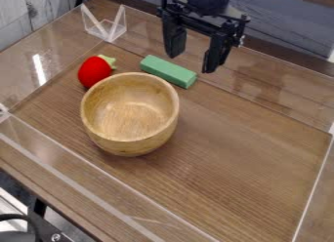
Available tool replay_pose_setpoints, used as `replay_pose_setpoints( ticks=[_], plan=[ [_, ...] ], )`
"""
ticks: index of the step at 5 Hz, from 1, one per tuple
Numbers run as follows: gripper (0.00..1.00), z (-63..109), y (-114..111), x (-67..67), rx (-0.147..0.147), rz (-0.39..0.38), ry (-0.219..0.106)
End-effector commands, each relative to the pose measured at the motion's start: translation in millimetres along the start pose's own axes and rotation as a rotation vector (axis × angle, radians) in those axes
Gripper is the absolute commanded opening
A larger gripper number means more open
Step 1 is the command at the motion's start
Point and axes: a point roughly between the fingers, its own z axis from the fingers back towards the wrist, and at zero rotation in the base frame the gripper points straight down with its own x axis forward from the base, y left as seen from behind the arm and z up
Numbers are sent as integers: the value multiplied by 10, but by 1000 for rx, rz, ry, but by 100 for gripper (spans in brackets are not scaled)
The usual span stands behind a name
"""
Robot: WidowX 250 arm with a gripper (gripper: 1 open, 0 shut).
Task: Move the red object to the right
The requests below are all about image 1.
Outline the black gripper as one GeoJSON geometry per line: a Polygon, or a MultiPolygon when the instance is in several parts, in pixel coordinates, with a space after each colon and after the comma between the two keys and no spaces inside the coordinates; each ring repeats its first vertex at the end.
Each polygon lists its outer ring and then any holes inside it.
{"type": "Polygon", "coordinates": [[[186,28],[212,35],[204,52],[203,73],[212,73],[229,57],[233,46],[243,45],[250,16],[234,8],[230,0],[160,0],[164,50],[175,58],[186,50],[186,28]]]}

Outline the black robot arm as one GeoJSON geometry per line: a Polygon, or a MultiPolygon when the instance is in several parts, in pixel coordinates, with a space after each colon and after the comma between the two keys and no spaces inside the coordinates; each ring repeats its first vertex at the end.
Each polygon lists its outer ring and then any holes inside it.
{"type": "Polygon", "coordinates": [[[187,30],[210,37],[202,72],[212,73],[226,62],[234,47],[243,45],[251,17],[231,6],[230,0],[160,0],[164,51],[175,58],[187,44],[187,30]]]}

